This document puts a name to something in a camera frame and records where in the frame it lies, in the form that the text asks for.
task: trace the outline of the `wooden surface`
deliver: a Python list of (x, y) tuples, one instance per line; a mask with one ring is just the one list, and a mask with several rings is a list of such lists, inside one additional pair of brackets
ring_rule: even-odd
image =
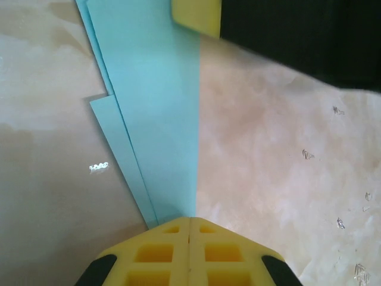
[[(104, 93), (73, 2), (0, 2), (1, 285), (72, 285), (145, 230), (89, 107)], [(358, 285), (357, 263), (380, 285), (380, 95), (203, 38), (200, 100), (198, 216), (280, 252), (304, 285)]]

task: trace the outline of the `yellow corner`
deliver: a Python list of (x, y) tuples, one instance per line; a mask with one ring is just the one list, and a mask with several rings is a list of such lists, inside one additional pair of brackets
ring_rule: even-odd
[(275, 251), (205, 219), (182, 217), (101, 253), (117, 256), (103, 286), (274, 286)]
[(172, 17), (182, 26), (220, 38), (221, 0), (172, 0)]

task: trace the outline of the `light blue paper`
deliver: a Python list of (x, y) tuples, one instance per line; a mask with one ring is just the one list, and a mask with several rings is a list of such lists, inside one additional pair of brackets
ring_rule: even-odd
[(148, 197), (115, 96), (94, 100), (90, 104), (148, 228), (154, 228), (158, 225), (157, 218)]
[(172, 22), (170, 0), (88, 9), (158, 223), (195, 216), (199, 35)]

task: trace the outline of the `square hole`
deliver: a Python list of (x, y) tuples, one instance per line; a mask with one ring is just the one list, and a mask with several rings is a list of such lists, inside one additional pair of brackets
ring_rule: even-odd
[(252, 286), (247, 271), (208, 271), (208, 286)]
[(135, 262), (172, 262), (172, 244), (147, 244), (139, 248)]
[(215, 231), (207, 225), (200, 226), (200, 232), (202, 234), (213, 234)]
[(172, 228), (166, 229), (165, 231), (163, 231), (163, 233), (165, 233), (165, 234), (176, 234), (179, 232), (179, 230), (180, 230), (180, 228), (178, 226), (174, 226)]
[(134, 271), (130, 272), (127, 286), (169, 286), (170, 271)]
[(205, 246), (207, 262), (239, 262), (243, 261), (241, 252), (235, 244), (209, 243)]

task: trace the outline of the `black rubber edge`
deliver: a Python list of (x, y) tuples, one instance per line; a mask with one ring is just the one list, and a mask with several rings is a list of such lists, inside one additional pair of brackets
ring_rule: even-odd
[(75, 286), (102, 286), (116, 261), (117, 257), (113, 254), (94, 260)]
[(221, 38), (339, 88), (381, 91), (381, 1), (221, 0)]
[(268, 255), (263, 256), (262, 261), (276, 286), (302, 286), (286, 262)]

